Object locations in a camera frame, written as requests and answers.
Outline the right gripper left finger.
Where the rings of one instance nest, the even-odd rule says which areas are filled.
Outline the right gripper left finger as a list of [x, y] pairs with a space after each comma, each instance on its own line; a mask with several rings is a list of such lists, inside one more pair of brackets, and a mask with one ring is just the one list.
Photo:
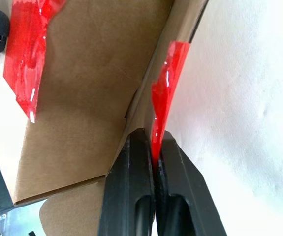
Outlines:
[[155, 213], [150, 145], [131, 132], [105, 182], [98, 236], [151, 236]]

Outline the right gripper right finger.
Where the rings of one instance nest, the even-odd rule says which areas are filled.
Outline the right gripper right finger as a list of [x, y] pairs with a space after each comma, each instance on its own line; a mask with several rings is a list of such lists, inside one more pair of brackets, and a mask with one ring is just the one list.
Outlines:
[[165, 132], [155, 178], [158, 236], [227, 236], [205, 179]]

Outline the red tape piece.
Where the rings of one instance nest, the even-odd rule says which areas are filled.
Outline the red tape piece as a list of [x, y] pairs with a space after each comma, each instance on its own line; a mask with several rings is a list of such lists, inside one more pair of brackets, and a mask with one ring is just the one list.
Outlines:
[[31, 122], [36, 118], [48, 25], [65, 3], [66, 0], [13, 0], [3, 77]]
[[158, 165], [167, 118], [190, 43], [172, 41], [158, 79], [151, 86], [154, 122], [151, 130], [152, 165]]

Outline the brown cardboard box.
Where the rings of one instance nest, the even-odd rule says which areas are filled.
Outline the brown cardboard box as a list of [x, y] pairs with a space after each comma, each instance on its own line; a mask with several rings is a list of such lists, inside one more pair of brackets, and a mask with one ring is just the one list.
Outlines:
[[0, 171], [17, 210], [40, 201], [37, 236], [96, 236], [101, 189], [172, 41], [189, 41], [208, 0], [66, 0], [47, 29], [35, 122], [3, 77]]

